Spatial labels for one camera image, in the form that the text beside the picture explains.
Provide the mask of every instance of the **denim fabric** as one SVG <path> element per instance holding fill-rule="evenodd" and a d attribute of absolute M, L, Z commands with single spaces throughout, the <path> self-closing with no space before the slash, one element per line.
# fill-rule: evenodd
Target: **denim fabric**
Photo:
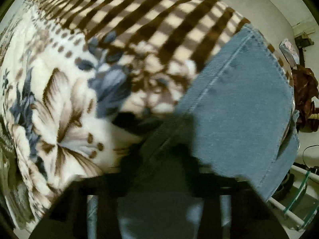
<path fill-rule="evenodd" d="M 203 171 L 246 177 L 267 200 L 297 155 L 298 112 L 290 121 L 292 102 L 293 89 L 277 60 L 261 35 L 245 25 L 200 73 L 174 117 L 143 145 L 139 176 L 127 197 L 119 199 L 122 237 L 196 235 L 202 201 L 191 197 L 181 161 L 169 151 L 178 143 L 191 148 Z M 223 197 L 224 225 L 229 214 L 229 198 Z"/>

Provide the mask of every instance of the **denim garment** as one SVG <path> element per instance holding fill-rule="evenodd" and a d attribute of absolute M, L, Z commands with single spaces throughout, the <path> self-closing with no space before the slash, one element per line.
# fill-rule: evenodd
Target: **denim garment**
<path fill-rule="evenodd" d="M 131 192 L 118 200 L 122 237 L 196 236 L 203 204 L 191 197 L 181 161 L 169 152 L 178 143 L 192 149 L 202 171 L 246 177 L 267 200 L 297 155 L 298 112 L 291 120 L 292 109 L 293 88 L 282 68 L 262 36 L 245 25 L 206 65 L 176 106 L 175 116 L 143 145 L 139 176 Z M 96 205 L 89 213 L 96 215 Z M 226 225 L 227 196 L 222 197 L 222 216 Z M 88 227 L 89 234 L 95 231 L 94 222 Z"/>

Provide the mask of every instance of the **blue fabric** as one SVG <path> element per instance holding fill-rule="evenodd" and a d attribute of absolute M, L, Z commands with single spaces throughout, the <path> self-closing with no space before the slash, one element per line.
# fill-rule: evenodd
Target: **blue fabric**
<path fill-rule="evenodd" d="M 139 176 L 127 197 L 119 199 L 122 237 L 196 236 L 202 201 L 191 197 L 181 161 L 169 153 L 178 143 L 191 148 L 202 171 L 246 177 L 267 200 L 297 155 L 298 112 L 290 121 L 292 99 L 293 88 L 277 60 L 261 35 L 245 25 L 200 73 L 174 117 L 143 145 Z M 222 216 L 225 225 L 230 220 L 227 197 Z"/>

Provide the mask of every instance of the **cord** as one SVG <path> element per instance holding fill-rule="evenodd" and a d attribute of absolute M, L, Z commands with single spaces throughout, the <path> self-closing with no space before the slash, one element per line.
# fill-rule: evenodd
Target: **cord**
<path fill-rule="evenodd" d="M 319 145 L 308 146 L 308 147 L 306 147 L 305 150 L 302 152 L 302 161 L 303 161 L 303 163 L 305 164 L 305 166 L 307 167 L 307 171 L 310 170 L 310 167 L 309 167 L 308 165 L 306 165 L 306 162 L 305 162 L 305 159 L 304 159 L 303 156 L 304 156 L 305 151 L 306 151 L 308 148 L 311 148 L 311 147 L 319 147 Z M 314 181 L 312 178 L 309 177 L 309 179 L 312 180 L 314 183 L 319 184 L 318 182 Z"/>

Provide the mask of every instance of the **white pipe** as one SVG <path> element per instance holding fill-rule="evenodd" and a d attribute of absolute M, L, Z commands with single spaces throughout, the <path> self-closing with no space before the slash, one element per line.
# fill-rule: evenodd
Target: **white pipe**
<path fill-rule="evenodd" d="M 286 208 L 284 205 L 280 204 L 277 200 L 273 198 L 270 198 L 269 202 L 273 204 L 276 208 L 280 209 L 281 211 L 283 211 Z M 295 221 L 300 226 L 304 224 L 304 221 L 301 218 L 299 218 L 298 216 L 296 216 L 294 213 L 292 213 L 289 210 L 286 212 L 286 216 L 290 217 L 293 221 Z"/>
<path fill-rule="evenodd" d="M 302 169 L 302 168 L 300 168 L 298 166 L 295 166 L 295 165 L 293 165 L 291 167 L 291 169 L 295 170 L 296 172 L 300 172 L 302 174 L 306 174 L 307 173 L 306 170 L 304 170 L 304 169 Z M 316 174 L 314 174 L 312 172 L 310 173 L 309 178 L 311 178 L 312 180 L 315 180 L 316 182 L 319 182 L 319 175 L 316 175 Z"/>

